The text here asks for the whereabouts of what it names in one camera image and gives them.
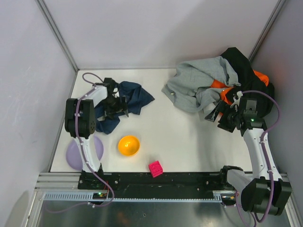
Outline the dark blue cloth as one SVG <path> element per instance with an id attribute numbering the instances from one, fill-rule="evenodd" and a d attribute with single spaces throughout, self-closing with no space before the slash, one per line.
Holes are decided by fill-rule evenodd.
<path id="1" fill-rule="evenodd" d="M 126 97 L 129 114 L 140 115 L 141 109 L 154 101 L 154 97 L 138 83 L 123 81 L 118 83 L 118 87 L 120 98 Z M 100 101 L 95 107 L 96 131 L 106 135 L 112 133 L 120 123 L 119 117 L 123 115 L 125 114 L 121 112 L 115 119 L 106 117 L 103 101 Z"/>

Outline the black cloth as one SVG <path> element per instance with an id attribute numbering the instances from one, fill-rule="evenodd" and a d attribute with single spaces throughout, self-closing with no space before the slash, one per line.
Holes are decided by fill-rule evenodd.
<path id="1" fill-rule="evenodd" d="M 240 86 L 233 86 L 221 93 L 221 99 L 228 104 L 233 103 L 233 97 L 238 91 L 256 90 L 274 98 L 275 88 L 269 77 L 252 69 L 250 61 L 236 48 L 230 47 L 221 56 L 226 59 L 238 75 Z M 271 112 L 273 102 L 259 93 L 246 93 L 244 97 L 257 100 L 258 117 L 265 117 Z"/>

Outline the grey cloth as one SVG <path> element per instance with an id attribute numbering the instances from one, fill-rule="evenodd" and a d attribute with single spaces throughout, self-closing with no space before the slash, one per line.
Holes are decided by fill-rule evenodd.
<path id="1" fill-rule="evenodd" d="M 162 92 L 173 105 L 189 113 L 209 114 L 221 100 L 222 88 L 210 88 L 214 80 L 227 87 L 240 86 L 238 75 L 222 56 L 184 61 L 176 66 Z"/>

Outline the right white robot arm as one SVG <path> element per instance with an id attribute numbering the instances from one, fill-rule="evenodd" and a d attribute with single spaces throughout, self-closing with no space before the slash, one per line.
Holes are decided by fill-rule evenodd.
<path id="1" fill-rule="evenodd" d="M 238 191 L 244 211 L 264 216 L 281 215 L 292 187 L 282 179 L 275 166 L 266 122 L 257 112 L 257 100 L 242 97 L 232 105 L 219 101 L 205 119 L 214 122 L 218 115 L 221 115 L 218 128 L 228 132 L 240 131 L 252 166 L 252 178 L 246 176 L 240 167 L 224 166 L 220 170 L 222 182 Z"/>

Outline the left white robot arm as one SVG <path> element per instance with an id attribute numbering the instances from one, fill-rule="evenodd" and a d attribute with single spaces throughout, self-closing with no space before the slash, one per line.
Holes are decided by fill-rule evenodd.
<path id="1" fill-rule="evenodd" d="M 98 104 L 103 105 L 106 117 L 113 118 L 117 113 L 128 115 L 126 97 L 120 95 L 118 83 L 112 78 L 94 83 L 91 90 L 78 99 L 66 100 L 65 130 L 74 138 L 79 149 L 82 170 L 88 173 L 98 172 L 101 167 L 94 140 L 97 124 L 94 108 Z"/>

